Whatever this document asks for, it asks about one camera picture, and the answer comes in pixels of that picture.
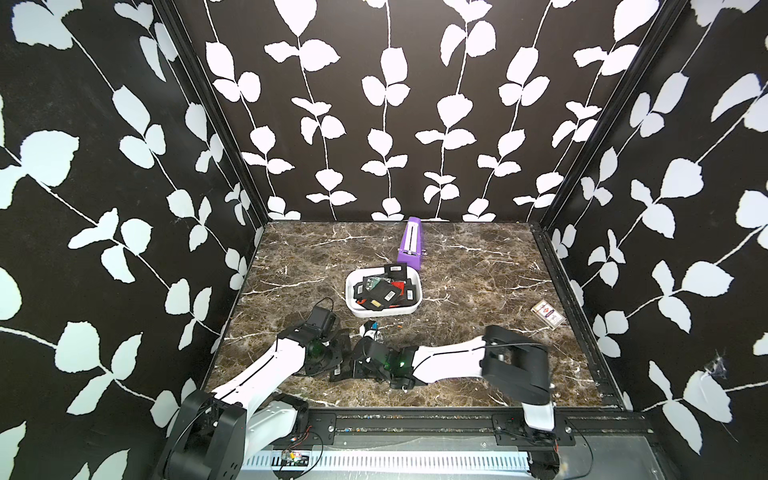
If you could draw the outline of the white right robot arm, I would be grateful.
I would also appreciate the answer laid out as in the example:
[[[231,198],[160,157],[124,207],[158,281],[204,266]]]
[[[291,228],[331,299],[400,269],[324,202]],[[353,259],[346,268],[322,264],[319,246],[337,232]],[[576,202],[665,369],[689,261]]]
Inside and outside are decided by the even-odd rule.
[[[465,342],[401,349],[381,341],[375,321],[366,322],[361,332],[339,370],[342,376],[385,382],[395,390],[479,378],[521,403],[527,427],[542,432],[555,429],[549,353],[542,343],[497,325]]]

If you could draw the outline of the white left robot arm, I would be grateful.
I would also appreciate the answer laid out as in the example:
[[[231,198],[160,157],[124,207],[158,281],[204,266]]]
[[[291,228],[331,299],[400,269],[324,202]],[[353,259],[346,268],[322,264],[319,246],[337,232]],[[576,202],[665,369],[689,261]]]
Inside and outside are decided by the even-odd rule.
[[[317,376],[338,367],[349,337],[333,330],[336,315],[315,306],[308,318],[280,332],[249,367],[212,392],[193,391],[183,400],[166,441],[155,479],[235,479],[247,455],[288,436],[304,407],[283,396],[264,401],[299,371]]]

